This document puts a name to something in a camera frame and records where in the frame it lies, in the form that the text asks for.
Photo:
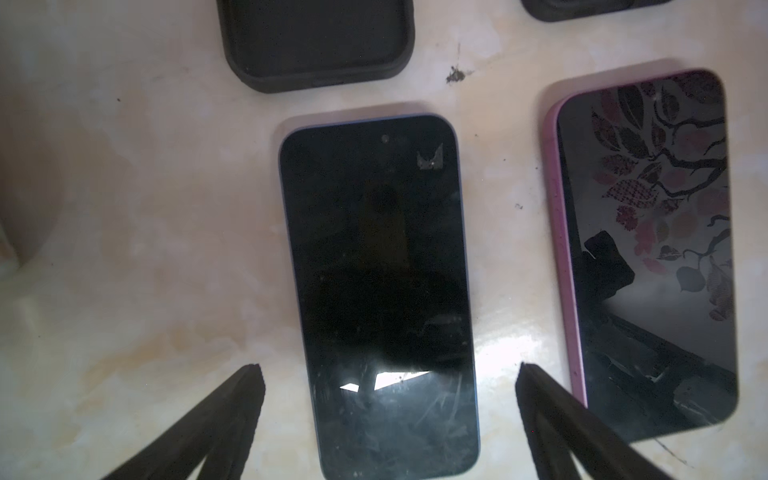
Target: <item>dark speck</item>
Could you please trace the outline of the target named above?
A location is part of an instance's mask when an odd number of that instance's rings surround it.
[[[456,83],[458,81],[462,81],[465,78],[467,78],[467,74],[463,71],[459,70],[456,67],[451,67],[451,73],[448,74],[447,77],[445,77],[445,83],[451,84]]]

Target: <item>smartphone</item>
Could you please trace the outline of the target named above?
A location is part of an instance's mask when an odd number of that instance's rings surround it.
[[[458,147],[434,115],[304,128],[280,176],[323,474],[479,453]]]
[[[543,132],[573,395],[628,442],[723,421],[737,353],[720,80],[581,92]]]

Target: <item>blue smartphone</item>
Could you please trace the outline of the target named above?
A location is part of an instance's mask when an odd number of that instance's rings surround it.
[[[479,436],[452,127],[305,128],[280,176],[323,474],[465,472]]]

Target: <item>marble tabletop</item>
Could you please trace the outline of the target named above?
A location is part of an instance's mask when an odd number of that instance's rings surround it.
[[[277,148],[417,111],[462,156],[482,435],[465,478],[534,478],[520,362],[569,386],[538,125],[571,92],[683,68],[727,94],[740,403],[635,446],[675,478],[765,478],[768,2],[557,24],[519,0],[414,3],[398,76],[272,95],[227,66],[214,0],[0,5],[0,219],[23,263],[0,284],[0,478],[100,478],[252,362],[267,394],[243,478],[322,478]]]

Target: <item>black phone case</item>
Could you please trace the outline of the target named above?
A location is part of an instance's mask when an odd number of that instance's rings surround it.
[[[543,22],[560,22],[572,18],[660,5],[671,0],[522,0],[522,2],[534,18]]]
[[[217,0],[224,52],[263,93],[397,75],[414,44],[412,0]]]

